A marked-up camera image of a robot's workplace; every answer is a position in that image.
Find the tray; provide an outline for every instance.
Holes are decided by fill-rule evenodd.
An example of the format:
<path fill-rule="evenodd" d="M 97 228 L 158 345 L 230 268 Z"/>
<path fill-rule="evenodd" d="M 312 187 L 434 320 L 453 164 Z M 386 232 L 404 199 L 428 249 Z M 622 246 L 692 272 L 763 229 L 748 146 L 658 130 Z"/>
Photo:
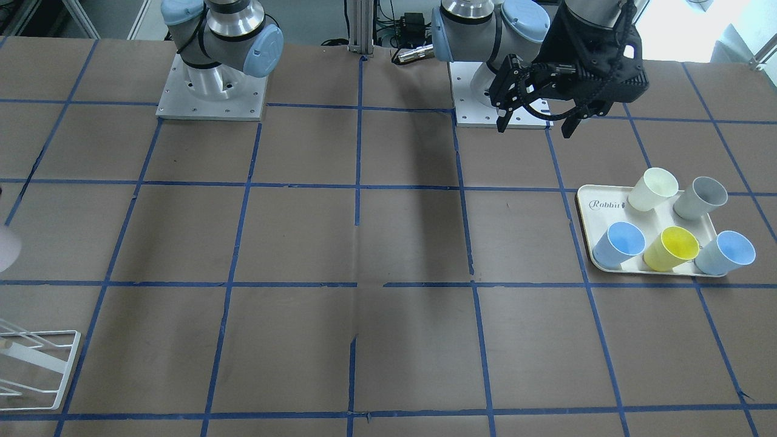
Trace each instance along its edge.
<path fill-rule="evenodd" d="M 717 232 L 709 214 L 698 220 L 686 220 L 674 213 L 672 205 L 683 191 L 648 212 L 637 211 L 627 201 L 631 187 L 613 187 L 609 185 L 583 185 L 577 191 L 577 210 L 583 224 L 583 234 L 588 249 L 588 257 L 597 268 L 609 273 L 663 274 L 670 276 L 700 276 L 721 278 L 724 274 L 706 274 L 700 271 L 693 261 L 683 263 L 671 271 L 654 271 L 645 264 L 642 255 L 627 260 L 619 269 L 602 267 L 594 258 L 594 246 L 599 242 L 607 228 L 615 222 L 629 222 L 638 227 L 645 235 L 646 247 L 658 234 L 669 226 L 680 226 L 690 231 L 704 247 L 715 239 Z"/>

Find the white cup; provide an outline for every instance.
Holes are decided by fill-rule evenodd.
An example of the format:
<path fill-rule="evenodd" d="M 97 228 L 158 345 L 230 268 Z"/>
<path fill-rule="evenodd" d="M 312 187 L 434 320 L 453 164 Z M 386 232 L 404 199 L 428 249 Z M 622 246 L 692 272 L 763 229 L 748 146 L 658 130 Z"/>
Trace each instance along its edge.
<path fill-rule="evenodd" d="M 0 271 L 11 264 L 22 252 L 22 240 L 8 226 L 0 225 Z"/>
<path fill-rule="evenodd" d="M 678 180 L 672 173 L 658 167 L 645 170 L 629 193 L 629 204 L 637 211 L 650 211 L 678 193 Z"/>

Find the plastic cup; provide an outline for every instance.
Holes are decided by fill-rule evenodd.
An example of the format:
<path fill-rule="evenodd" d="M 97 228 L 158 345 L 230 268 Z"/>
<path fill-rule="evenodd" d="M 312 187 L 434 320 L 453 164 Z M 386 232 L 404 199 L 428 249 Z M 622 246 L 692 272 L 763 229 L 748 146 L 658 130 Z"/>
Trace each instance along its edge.
<path fill-rule="evenodd" d="M 645 263 L 655 271 L 669 271 L 696 258 L 699 242 L 687 229 L 669 226 L 645 250 Z"/>
<path fill-rule="evenodd" d="M 627 222 L 611 224 L 594 246 L 594 259 L 606 268 L 617 268 L 622 262 L 645 250 L 645 236 Z"/>
<path fill-rule="evenodd" d="M 686 220 L 696 220 L 728 202 L 726 188 L 711 177 L 697 177 L 674 203 L 674 212 Z"/>
<path fill-rule="evenodd" d="M 739 267 L 753 264 L 755 248 L 744 235 L 723 231 L 704 246 L 696 257 L 696 267 L 706 274 L 726 274 Z"/>
<path fill-rule="evenodd" d="M 645 173 L 629 193 L 629 204 L 637 211 L 650 211 L 678 193 L 678 180 L 672 173 L 658 167 Z"/>
<path fill-rule="evenodd" d="M 11 267 L 21 251 L 22 240 L 8 226 L 0 225 L 0 271 Z"/>

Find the silver metal joint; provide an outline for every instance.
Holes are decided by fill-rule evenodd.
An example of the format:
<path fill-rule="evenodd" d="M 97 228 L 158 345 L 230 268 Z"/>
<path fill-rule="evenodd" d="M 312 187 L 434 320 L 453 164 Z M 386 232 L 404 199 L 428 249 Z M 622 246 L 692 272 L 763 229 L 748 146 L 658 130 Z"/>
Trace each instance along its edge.
<path fill-rule="evenodd" d="M 229 6 L 238 5 L 244 0 L 206 0 L 210 6 L 207 12 L 207 25 L 213 33 L 223 37 L 241 37 L 251 33 L 264 22 L 264 8 L 259 0 L 245 2 L 246 6 L 231 11 Z"/>
<path fill-rule="evenodd" d="M 442 9 L 465 19 L 483 19 L 493 13 L 492 0 L 442 0 Z"/>

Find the yellow cup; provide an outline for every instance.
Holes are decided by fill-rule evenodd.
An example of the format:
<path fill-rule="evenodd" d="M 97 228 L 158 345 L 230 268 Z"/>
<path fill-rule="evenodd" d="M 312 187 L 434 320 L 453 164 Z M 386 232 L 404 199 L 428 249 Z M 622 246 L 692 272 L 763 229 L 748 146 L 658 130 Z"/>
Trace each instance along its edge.
<path fill-rule="evenodd" d="M 664 229 L 645 250 L 645 263 L 655 271 L 669 271 L 699 255 L 699 242 L 687 229 L 670 226 Z"/>

